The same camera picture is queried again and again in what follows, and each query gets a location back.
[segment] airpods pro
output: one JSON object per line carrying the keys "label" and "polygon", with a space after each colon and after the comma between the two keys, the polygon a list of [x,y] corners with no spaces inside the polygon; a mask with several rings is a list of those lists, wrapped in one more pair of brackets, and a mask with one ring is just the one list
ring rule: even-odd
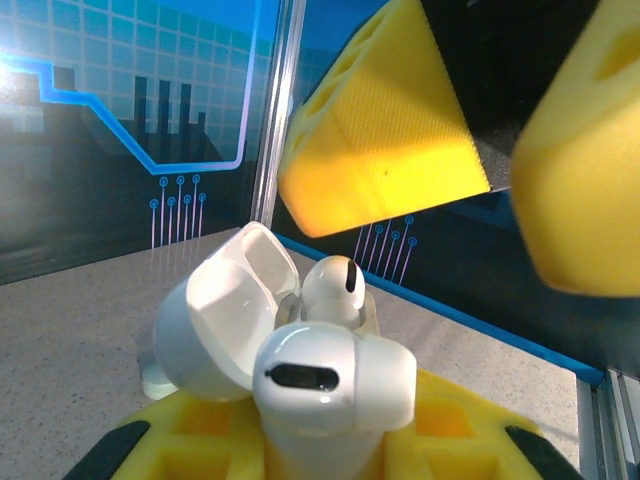
{"label": "airpods pro", "polygon": [[402,345],[328,323],[280,327],[261,346],[252,390],[294,480],[350,480],[385,432],[413,420],[417,364]]}
{"label": "airpods pro", "polygon": [[365,300],[365,281],[360,267],[343,256],[320,260],[302,285],[301,318],[342,325],[360,326],[360,309]]}

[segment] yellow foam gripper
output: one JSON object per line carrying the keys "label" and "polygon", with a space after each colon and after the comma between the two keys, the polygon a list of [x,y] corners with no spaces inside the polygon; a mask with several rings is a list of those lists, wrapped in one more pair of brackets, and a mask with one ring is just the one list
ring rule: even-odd
{"label": "yellow foam gripper", "polygon": [[310,237],[490,190],[419,0],[391,0],[293,116],[280,195]]}
{"label": "yellow foam gripper", "polygon": [[602,0],[523,131],[513,202],[552,287],[640,295],[640,2]]}
{"label": "yellow foam gripper", "polygon": [[[504,427],[531,421],[420,371],[415,420],[388,433],[358,480],[540,480]],[[151,424],[113,480],[279,480],[252,399],[206,403],[177,392],[127,418]]]}

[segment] yellow foam block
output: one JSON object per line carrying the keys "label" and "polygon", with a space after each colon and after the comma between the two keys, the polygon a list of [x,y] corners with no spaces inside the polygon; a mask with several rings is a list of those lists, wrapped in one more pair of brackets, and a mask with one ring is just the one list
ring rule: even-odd
{"label": "yellow foam block", "polygon": [[489,191],[418,0],[380,9],[297,110],[278,188],[310,237]]}
{"label": "yellow foam block", "polygon": [[[113,480],[282,478],[251,399],[211,404],[177,392],[123,425],[136,420],[151,427]],[[385,436],[358,480],[541,480],[507,425],[539,434],[529,420],[420,371],[415,421]]]}
{"label": "yellow foam block", "polygon": [[601,1],[519,139],[512,183],[544,281],[640,295],[640,2]]}

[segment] metal frame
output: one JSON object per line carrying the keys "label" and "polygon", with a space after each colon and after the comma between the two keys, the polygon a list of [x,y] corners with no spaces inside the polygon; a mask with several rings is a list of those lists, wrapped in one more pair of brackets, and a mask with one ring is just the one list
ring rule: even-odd
{"label": "metal frame", "polygon": [[607,371],[597,388],[578,382],[580,473],[585,480],[640,479],[640,382]]}
{"label": "metal frame", "polygon": [[278,164],[286,137],[291,90],[295,78],[306,0],[281,0],[271,66],[270,96],[253,189],[251,220],[271,227]]}

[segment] yellow foam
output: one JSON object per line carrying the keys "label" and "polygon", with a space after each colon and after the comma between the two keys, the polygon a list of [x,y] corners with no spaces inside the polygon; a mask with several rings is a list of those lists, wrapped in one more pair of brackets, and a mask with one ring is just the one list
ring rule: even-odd
{"label": "yellow foam", "polygon": [[[113,480],[282,478],[251,399],[207,404],[177,392],[123,424],[135,420],[151,428]],[[529,420],[420,371],[415,421],[385,436],[358,480],[541,480],[507,425],[539,434]]]}
{"label": "yellow foam", "polygon": [[418,0],[391,0],[294,115],[280,195],[310,237],[489,191]]}
{"label": "yellow foam", "polygon": [[640,295],[640,2],[602,0],[526,126],[515,211],[541,277]]}

